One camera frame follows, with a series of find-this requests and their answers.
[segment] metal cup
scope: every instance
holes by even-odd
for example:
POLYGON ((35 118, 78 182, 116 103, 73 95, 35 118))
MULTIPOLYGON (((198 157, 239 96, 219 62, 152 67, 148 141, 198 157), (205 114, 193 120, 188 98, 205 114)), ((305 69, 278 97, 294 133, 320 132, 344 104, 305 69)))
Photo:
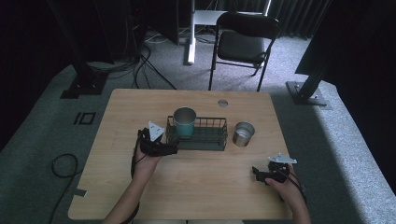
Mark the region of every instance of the metal cup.
POLYGON ((180 138, 189 139, 194 131, 194 122, 197 118, 195 111, 189 107, 183 106, 174 113, 176 131, 180 138))
POLYGON ((254 134, 254 127, 249 122, 243 121, 235 125, 233 133, 233 142, 239 147, 248 145, 250 138, 254 134))

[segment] wooden table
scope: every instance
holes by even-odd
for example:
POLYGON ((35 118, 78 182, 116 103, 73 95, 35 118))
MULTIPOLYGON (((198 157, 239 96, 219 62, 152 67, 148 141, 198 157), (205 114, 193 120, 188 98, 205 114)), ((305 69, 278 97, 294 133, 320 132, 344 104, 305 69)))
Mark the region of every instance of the wooden table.
POLYGON ((224 151, 179 150, 163 157, 148 182, 136 219, 290 219, 277 193, 255 180, 268 157, 288 155, 271 97, 265 92, 114 90, 69 209, 72 219, 103 219, 131 181, 137 131, 149 121, 190 106, 198 117, 226 118, 224 151), (218 105, 226 100, 228 106, 218 105), (248 121, 256 132, 247 147, 233 143, 233 127, 248 121))

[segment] person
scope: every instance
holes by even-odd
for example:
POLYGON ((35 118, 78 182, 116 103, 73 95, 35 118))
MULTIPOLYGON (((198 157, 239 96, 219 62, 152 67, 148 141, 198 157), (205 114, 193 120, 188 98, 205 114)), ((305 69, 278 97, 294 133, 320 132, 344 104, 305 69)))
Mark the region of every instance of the person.
MULTIPOLYGON (((150 157, 145 155, 140 146, 137 146, 136 164, 134 166, 134 178, 127 189, 122 193, 116 205, 103 220, 104 224, 126 223, 127 220, 135 216, 140 198, 157 167, 161 157, 150 157)), ((290 166, 290 178, 295 179, 294 170, 290 166)), ((295 224, 310 224, 310 216, 301 192, 286 180, 284 183, 276 182, 274 179, 266 178, 265 181, 274 188, 285 202, 290 206, 292 219, 295 224)))

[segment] teal cup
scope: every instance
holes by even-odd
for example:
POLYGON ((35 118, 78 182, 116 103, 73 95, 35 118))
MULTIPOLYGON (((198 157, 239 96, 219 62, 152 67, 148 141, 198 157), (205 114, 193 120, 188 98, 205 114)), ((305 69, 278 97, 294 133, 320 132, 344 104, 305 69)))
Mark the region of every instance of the teal cup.
POLYGON ((194 132, 194 123, 197 118, 195 111, 189 107, 181 107, 174 113, 177 135, 182 139, 189 139, 194 132))

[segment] metal basket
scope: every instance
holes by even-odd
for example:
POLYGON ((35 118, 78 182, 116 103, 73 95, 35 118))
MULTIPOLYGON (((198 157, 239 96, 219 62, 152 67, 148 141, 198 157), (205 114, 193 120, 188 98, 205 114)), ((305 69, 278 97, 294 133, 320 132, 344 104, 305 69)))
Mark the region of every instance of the metal basket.
POLYGON ((177 144, 179 149, 220 150, 227 143, 226 118, 200 118, 194 122, 194 131, 189 139, 179 138, 173 116, 166 122, 166 143, 177 144))

